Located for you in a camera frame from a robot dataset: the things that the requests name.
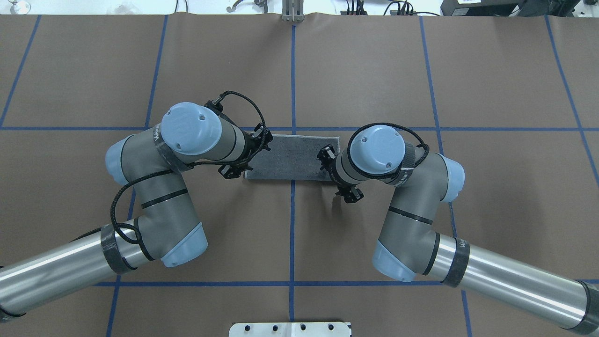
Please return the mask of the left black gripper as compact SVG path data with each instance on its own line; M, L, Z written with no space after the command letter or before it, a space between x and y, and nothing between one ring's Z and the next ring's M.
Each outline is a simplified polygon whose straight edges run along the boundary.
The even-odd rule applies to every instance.
M269 143L273 141L271 133L242 132L244 137L244 148L241 156L255 156L260 151L271 151Z

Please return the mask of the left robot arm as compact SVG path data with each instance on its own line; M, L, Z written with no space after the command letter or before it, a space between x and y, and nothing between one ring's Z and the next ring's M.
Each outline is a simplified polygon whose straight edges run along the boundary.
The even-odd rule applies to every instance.
M1 322L148 262L176 267L203 254L207 237L183 172L215 165L224 178L239 177L272 139L257 115L259 124L245 132L219 100L178 103L153 128L112 145L105 163L121 188L109 223L2 269Z

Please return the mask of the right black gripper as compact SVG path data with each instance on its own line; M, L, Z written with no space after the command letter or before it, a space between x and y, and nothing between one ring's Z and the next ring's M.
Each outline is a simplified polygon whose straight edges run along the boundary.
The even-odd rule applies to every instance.
M329 176L340 176L337 166L339 155L333 145L326 145L321 148L317 154L317 159L321 163L320 171L327 171Z

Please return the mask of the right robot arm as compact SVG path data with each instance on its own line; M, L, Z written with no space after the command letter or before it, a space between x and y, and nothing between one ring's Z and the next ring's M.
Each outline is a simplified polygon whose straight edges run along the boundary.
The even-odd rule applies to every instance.
M466 185L433 223L567 278L598 285L598 132L441 132ZM394 282L371 263L392 190L362 188L346 204L331 183L297 183L294 317L353 324L356 337L570 337L570 331L472 290L429 277Z

